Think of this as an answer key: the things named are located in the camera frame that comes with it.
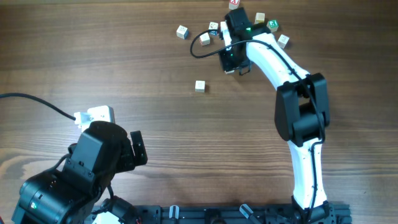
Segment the wooden block number six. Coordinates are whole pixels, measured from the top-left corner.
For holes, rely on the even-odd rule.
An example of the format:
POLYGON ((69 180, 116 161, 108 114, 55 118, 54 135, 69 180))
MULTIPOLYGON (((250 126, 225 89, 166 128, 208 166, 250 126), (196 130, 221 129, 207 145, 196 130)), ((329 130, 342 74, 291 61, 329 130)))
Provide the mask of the wooden block number six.
POLYGON ((199 93, 204 93, 205 92, 205 81, 203 80, 196 80, 195 81, 195 91, 199 93))

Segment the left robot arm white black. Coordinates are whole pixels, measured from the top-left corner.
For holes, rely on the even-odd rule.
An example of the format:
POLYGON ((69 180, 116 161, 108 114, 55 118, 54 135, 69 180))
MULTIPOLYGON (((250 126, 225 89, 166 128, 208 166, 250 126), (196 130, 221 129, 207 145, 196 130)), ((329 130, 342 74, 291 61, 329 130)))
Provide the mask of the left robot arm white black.
POLYGON ((147 164, 140 131, 94 121, 53 167, 28 178, 19 191, 14 223, 83 223, 111 212, 120 223, 139 220, 136 209, 115 196, 115 174, 147 164))

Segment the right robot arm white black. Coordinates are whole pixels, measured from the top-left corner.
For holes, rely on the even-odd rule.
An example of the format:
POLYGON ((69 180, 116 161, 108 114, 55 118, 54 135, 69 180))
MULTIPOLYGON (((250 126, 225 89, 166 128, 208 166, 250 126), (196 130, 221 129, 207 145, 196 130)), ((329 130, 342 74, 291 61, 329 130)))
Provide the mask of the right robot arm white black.
POLYGON ((229 11, 220 24, 225 73, 257 65, 276 90, 274 122, 287 141, 294 170, 293 201, 306 215, 326 202, 320 153, 330 123, 327 84, 320 73, 299 67, 263 23, 249 21, 244 8, 229 11))

